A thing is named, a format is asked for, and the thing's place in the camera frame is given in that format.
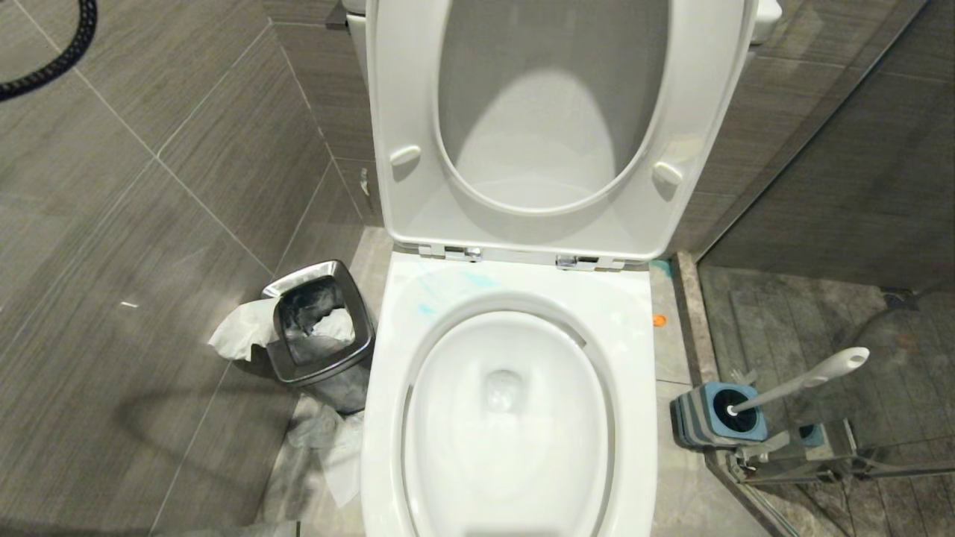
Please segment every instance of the toilet lid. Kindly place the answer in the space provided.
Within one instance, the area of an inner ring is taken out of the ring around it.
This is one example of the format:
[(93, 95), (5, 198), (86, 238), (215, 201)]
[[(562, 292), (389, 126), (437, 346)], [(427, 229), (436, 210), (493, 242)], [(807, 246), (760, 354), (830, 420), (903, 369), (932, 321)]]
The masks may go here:
[(450, 329), (414, 381), (404, 479), (417, 534), (590, 535), (607, 481), (608, 415), (580, 343), (493, 311)]
[(386, 228), (423, 246), (658, 257), (729, 105), (754, 7), (370, 0)]

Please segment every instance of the crumpled tissue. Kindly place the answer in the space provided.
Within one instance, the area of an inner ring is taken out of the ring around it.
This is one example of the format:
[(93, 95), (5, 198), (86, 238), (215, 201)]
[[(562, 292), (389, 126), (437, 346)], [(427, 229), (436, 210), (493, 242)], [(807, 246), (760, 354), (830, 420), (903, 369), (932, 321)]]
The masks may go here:
[(328, 355), (348, 347), (355, 340), (351, 315), (344, 308), (332, 310), (311, 329), (312, 346)]
[(223, 358), (252, 361), (252, 345), (277, 341), (272, 316), (279, 298), (266, 298), (241, 304), (232, 311), (209, 338), (209, 345)]
[(288, 443), (318, 452), (331, 497), (338, 507), (344, 507), (361, 489), (361, 441), (365, 413), (342, 418), (330, 406), (318, 404), (320, 408), (314, 417), (288, 432)]

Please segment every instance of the toilet brush handle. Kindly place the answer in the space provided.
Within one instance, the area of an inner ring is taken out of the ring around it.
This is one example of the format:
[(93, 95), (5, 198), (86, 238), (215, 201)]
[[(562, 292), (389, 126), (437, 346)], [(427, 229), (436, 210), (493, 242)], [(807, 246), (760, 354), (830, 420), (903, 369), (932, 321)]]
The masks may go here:
[(766, 404), (780, 397), (786, 397), (800, 390), (825, 384), (833, 378), (839, 378), (856, 371), (867, 359), (869, 359), (869, 350), (865, 347), (852, 347), (839, 351), (822, 360), (816, 367), (806, 373), (783, 382), (765, 394), (732, 406), (728, 410), (732, 416), (735, 416), (744, 410)]

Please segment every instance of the toilet bowl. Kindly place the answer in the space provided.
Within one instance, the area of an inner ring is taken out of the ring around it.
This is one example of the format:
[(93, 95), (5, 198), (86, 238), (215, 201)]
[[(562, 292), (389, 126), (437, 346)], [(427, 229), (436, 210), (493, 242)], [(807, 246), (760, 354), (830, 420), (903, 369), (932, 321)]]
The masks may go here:
[(646, 266), (710, 152), (754, 7), (367, 4), (395, 240), (362, 447), (368, 535), (649, 534)]

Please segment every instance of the shower hose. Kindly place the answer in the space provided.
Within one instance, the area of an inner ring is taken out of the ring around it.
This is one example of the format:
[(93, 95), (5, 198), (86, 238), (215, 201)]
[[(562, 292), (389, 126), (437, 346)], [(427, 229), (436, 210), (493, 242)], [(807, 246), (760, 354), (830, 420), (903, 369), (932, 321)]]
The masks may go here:
[(10, 82), (0, 82), (0, 102), (22, 96), (63, 75), (83, 57), (96, 33), (96, 0), (78, 0), (79, 23), (70, 45), (47, 65)]

